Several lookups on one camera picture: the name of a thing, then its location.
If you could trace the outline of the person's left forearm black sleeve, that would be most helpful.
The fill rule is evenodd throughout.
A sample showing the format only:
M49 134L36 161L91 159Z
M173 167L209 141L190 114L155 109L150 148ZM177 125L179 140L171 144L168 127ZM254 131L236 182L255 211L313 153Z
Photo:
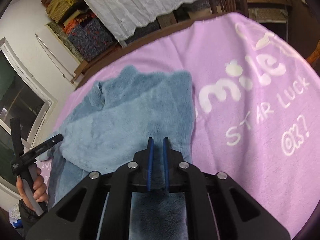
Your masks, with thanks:
M23 238L26 238L28 231L48 212L48 210L44 211L41 216L38 216L35 211L26 206L22 199L18 203L18 208L24 231Z

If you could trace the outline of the person's left hand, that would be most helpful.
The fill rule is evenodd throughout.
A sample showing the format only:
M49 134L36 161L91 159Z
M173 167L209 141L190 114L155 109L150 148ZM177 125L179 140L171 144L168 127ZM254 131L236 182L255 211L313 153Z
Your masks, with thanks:
M37 178L33 184L33 189L34 189L33 198L37 203L47 202L48 201L48 194L46 193L47 185L44 183L43 176L41 176L41 173L42 173L41 169L37 167L36 170L37 170ZM25 191L23 189L23 181L20 178L20 176L17 177L16 187L25 205L32 211L35 211L32 203L29 201L27 195L25 194Z

